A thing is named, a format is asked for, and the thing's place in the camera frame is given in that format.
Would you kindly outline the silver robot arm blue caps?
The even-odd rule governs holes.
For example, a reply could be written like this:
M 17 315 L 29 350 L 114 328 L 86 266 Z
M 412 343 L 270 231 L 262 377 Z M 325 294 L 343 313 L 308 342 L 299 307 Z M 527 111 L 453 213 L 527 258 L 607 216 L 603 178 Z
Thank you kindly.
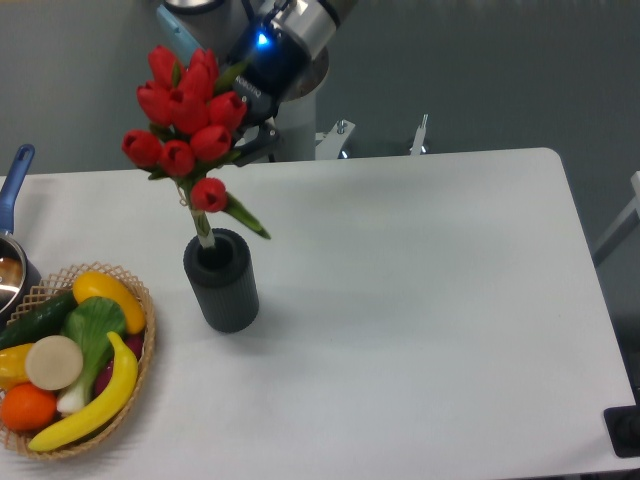
M 239 73 L 232 89 L 248 112 L 237 133 L 253 162 L 340 159 L 355 126 L 338 120 L 316 129 L 317 94 L 329 71 L 327 45 L 353 10 L 352 1 L 163 1 L 156 10 L 171 50 L 187 63 L 197 49 L 214 52 L 222 72 Z

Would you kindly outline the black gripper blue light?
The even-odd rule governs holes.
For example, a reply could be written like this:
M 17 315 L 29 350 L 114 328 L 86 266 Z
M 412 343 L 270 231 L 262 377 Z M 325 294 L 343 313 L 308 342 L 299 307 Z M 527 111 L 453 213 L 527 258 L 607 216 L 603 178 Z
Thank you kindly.
M 242 124 L 258 125 L 254 138 L 234 147 L 239 155 L 232 164 L 237 167 L 269 157 L 278 148 L 281 134 L 271 117 L 311 63 L 309 53 L 294 37 L 267 20 L 266 15 L 254 17 L 226 57 L 228 65 L 245 65 L 233 82 L 233 90 L 246 99 Z

